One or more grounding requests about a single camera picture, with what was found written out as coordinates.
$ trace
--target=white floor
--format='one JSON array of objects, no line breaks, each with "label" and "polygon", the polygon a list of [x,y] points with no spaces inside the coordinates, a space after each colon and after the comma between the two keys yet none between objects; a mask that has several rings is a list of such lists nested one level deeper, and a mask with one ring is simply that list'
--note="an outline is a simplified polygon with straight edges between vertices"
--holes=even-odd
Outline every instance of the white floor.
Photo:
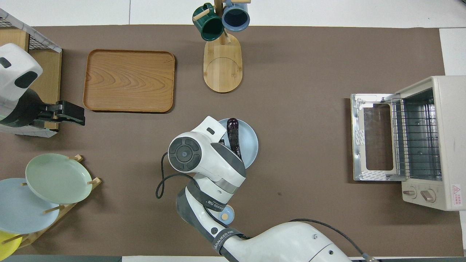
[{"label": "white floor", "polygon": [[[0,8],[30,26],[191,24],[194,9],[203,3],[194,0],[0,0]],[[466,75],[466,4],[461,0],[252,0],[248,8],[251,25],[258,26],[441,28],[445,74]],[[460,217],[466,249],[466,211],[460,212]]]}]

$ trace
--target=blue mug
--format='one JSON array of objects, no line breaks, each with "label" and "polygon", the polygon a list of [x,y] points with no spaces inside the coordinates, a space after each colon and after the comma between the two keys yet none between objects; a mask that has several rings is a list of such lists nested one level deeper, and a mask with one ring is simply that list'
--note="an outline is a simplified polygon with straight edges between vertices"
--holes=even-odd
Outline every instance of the blue mug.
[{"label": "blue mug", "polygon": [[222,23],[225,29],[232,32],[239,32],[246,29],[249,25],[247,4],[232,3],[231,0],[226,0]]}]

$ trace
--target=sticker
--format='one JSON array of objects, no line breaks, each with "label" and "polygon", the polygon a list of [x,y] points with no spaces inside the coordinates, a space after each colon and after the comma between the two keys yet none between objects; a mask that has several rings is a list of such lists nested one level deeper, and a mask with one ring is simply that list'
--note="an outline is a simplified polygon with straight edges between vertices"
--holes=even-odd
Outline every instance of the sticker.
[{"label": "sticker", "polygon": [[452,185],[452,193],[453,193],[453,206],[462,206],[463,203],[461,202],[461,185],[455,184]]}]

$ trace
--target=brown tabletop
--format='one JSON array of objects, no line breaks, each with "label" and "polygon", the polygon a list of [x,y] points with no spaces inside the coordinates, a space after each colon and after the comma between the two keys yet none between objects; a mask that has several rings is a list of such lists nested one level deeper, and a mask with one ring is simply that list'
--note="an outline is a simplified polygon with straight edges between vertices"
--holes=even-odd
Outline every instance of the brown tabletop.
[{"label": "brown tabletop", "polygon": [[[82,105],[86,59],[94,49],[162,50],[177,60],[174,105],[165,114],[86,110],[86,126],[62,124],[52,138],[0,134],[0,179],[24,177],[34,156],[82,154],[103,183],[33,245],[16,254],[215,255],[179,218],[167,181],[155,198],[160,157],[207,115],[236,117],[259,138],[259,154],[233,196],[232,227],[254,236],[294,218],[345,232],[377,256],[463,255],[458,212],[403,202],[400,183],[352,181],[351,93],[395,92],[443,75],[437,29],[250,27],[235,34],[244,76],[231,93],[203,80],[205,42],[194,26],[40,27],[60,45],[62,99]],[[174,170],[168,161],[167,174]],[[347,255],[358,253],[317,225]]]}]

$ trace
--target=white toaster oven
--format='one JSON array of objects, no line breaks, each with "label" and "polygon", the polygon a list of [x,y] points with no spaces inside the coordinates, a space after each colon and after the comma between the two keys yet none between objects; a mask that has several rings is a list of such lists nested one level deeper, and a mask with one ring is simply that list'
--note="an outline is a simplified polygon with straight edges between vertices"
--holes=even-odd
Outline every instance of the white toaster oven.
[{"label": "white toaster oven", "polygon": [[354,179],[401,181],[404,201],[466,210],[465,98],[466,76],[431,76],[396,94],[352,94]]}]

